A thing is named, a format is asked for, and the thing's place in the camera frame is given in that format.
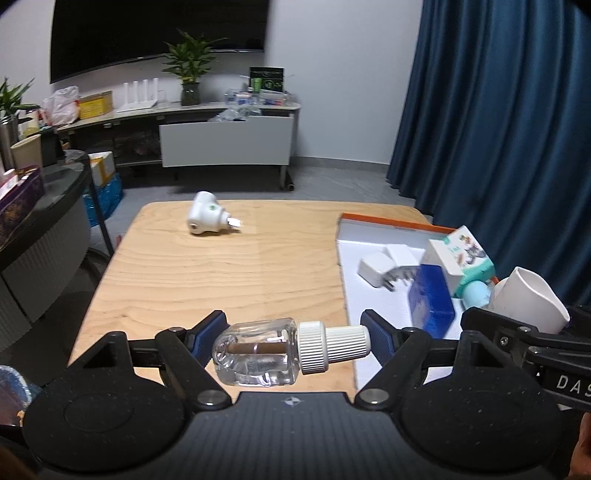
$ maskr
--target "plant pot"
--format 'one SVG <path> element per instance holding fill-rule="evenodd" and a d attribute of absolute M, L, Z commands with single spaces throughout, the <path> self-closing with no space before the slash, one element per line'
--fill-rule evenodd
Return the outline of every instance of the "plant pot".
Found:
<path fill-rule="evenodd" d="M 18 142 L 18 118 L 9 113 L 0 117 L 0 158 L 4 170 L 14 168 L 14 159 L 10 147 Z"/>
<path fill-rule="evenodd" d="M 181 106 L 198 105 L 201 103 L 199 96 L 199 82 L 183 83 L 183 93 L 181 94 Z"/>

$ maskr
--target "gray floor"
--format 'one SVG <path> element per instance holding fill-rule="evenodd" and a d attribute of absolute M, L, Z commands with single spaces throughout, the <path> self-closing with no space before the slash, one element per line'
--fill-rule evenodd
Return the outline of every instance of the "gray floor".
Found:
<path fill-rule="evenodd" d="M 144 205 L 192 200 L 199 190 L 210 190 L 220 199 L 341 200 L 413 206 L 413 200 L 401 197 L 390 188 L 385 179 L 386 166 L 338 161 L 333 164 L 340 168 L 314 164 L 291 167 L 293 192 L 278 188 L 279 172 L 275 167 L 124 169 L 120 172 L 124 198 L 106 221 L 107 227 L 116 245 L 116 237 L 125 235 Z M 91 244 L 106 251 L 98 227 L 92 228 Z M 44 317 L 11 348 L 0 352 L 0 364 L 12 365 L 39 385 L 49 382 L 67 365 L 93 292 L 90 278 L 79 270 Z"/>

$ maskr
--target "yellow box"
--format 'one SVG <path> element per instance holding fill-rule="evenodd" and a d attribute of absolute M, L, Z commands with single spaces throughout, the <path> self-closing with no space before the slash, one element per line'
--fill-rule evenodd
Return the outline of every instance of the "yellow box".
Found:
<path fill-rule="evenodd" d="M 79 100 L 80 120 L 104 115 L 113 109 L 113 91 L 97 93 Z"/>

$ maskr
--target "blue gripper pad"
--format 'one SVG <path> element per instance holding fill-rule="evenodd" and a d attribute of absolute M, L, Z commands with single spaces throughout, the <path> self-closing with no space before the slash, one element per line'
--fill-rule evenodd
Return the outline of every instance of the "blue gripper pad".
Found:
<path fill-rule="evenodd" d="M 365 310 L 361 314 L 361 325 L 369 330 L 371 351 L 383 367 L 396 353 L 392 338 L 396 329 L 373 310 Z"/>
<path fill-rule="evenodd" d="M 216 338 L 228 327 L 226 314 L 221 310 L 214 310 L 187 332 L 187 348 L 203 368 L 212 359 Z"/>

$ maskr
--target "metal canister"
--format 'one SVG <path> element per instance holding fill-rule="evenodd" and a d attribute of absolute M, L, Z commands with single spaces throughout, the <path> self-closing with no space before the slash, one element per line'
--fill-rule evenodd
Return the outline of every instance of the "metal canister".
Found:
<path fill-rule="evenodd" d="M 14 168 L 14 159 L 10 147 L 18 142 L 18 118 L 9 113 L 0 117 L 0 157 L 4 170 Z"/>

